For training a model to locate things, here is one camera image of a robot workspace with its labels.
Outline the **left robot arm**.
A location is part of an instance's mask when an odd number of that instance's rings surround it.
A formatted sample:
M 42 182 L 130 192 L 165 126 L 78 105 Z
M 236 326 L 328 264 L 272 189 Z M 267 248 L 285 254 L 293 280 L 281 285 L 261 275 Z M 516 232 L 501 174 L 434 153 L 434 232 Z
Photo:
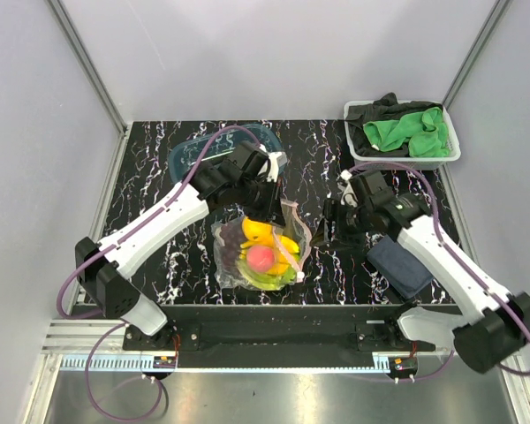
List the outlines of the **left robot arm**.
M 237 146 L 219 162 L 199 156 L 185 177 L 147 212 L 98 242 L 83 239 L 75 252 L 78 281 L 105 318 L 119 319 L 142 333 L 156 350 L 172 341 L 163 310 L 137 289 L 132 276 L 156 250 L 213 211 L 238 204 L 252 219 L 284 226 L 280 206 L 283 152 L 252 144 Z

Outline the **clear zip top bag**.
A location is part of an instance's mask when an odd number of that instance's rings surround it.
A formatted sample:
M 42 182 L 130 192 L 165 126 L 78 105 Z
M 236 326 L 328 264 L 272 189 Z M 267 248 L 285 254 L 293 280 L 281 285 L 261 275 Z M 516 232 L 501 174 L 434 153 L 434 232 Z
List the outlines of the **clear zip top bag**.
M 312 233 L 299 217 L 297 202 L 283 200 L 281 207 L 283 228 L 246 216 L 212 226 L 221 288 L 274 292 L 304 281 Z

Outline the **yellow fake banana bunch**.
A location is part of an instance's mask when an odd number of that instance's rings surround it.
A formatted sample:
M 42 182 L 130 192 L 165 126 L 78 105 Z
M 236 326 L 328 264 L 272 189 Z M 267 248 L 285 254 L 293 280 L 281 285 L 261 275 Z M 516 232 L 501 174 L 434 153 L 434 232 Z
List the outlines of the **yellow fake banana bunch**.
M 287 263 L 291 266 L 289 260 L 284 256 L 284 254 L 281 253 L 280 246 L 284 247 L 285 250 L 288 252 L 288 254 L 296 261 L 299 259 L 299 245 L 292 240 L 291 238 L 287 238 L 286 236 L 282 235 L 279 238 L 274 238 L 270 243 L 262 244 L 252 241 L 246 241 L 241 247 L 242 250 L 240 252 L 239 258 L 246 262 L 246 252 L 251 246 L 256 245 L 262 245 L 262 246 L 268 246 L 273 249 L 276 257 L 276 262 L 282 262 Z

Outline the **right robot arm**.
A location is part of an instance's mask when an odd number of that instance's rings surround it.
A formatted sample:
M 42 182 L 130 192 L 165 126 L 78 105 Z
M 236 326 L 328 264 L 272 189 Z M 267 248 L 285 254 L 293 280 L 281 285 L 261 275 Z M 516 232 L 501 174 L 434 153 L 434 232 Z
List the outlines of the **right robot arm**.
M 454 299 L 460 313 L 407 307 L 383 328 L 388 347 L 413 341 L 455 352 L 473 371 L 494 367 L 530 376 L 530 296 L 512 294 L 472 261 L 443 231 L 437 200 L 397 195 L 379 170 L 354 166 L 341 172 L 338 199 L 328 198 L 313 246 L 354 248 L 373 231 L 413 255 Z

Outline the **red fake peach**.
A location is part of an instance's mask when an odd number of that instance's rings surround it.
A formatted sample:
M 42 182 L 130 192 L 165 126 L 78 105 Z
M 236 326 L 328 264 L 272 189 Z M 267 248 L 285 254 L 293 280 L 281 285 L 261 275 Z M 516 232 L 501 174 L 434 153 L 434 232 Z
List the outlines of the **red fake peach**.
M 255 272 L 266 273 L 275 265 L 275 262 L 275 253 L 268 246 L 251 246 L 246 252 L 246 263 Z

